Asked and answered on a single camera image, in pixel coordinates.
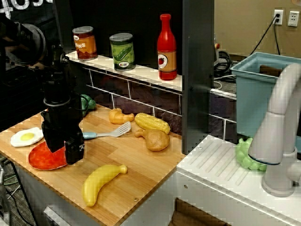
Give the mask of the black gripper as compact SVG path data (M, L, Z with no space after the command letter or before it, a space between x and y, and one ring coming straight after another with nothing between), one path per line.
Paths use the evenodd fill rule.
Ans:
M54 153L65 146L65 158L73 165L84 156L84 137L79 128L82 112L71 104L49 106L42 111L42 132L48 149Z

